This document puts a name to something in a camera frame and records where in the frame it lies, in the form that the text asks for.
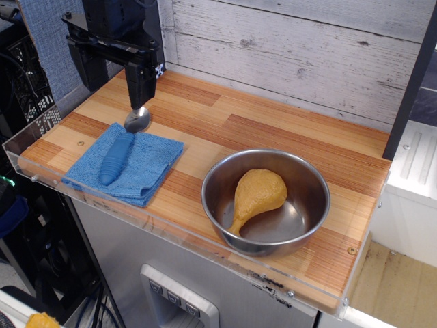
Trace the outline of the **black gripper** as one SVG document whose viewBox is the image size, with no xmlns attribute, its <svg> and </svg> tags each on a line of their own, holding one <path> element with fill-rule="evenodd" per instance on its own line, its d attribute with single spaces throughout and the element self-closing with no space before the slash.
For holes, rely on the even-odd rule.
<svg viewBox="0 0 437 328">
<path fill-rule="evenodd" d="M 83 1 L 84 13 L 65 12 L 68 48 L 83 85 L 95 92 L 108 80 L 106 60 L 125 66 L 132 110 L 155 96 L 158 43 L 143 28 L 136 1 Z M 127 49 L 144 63 L 134 62 Z"/>
</svg>

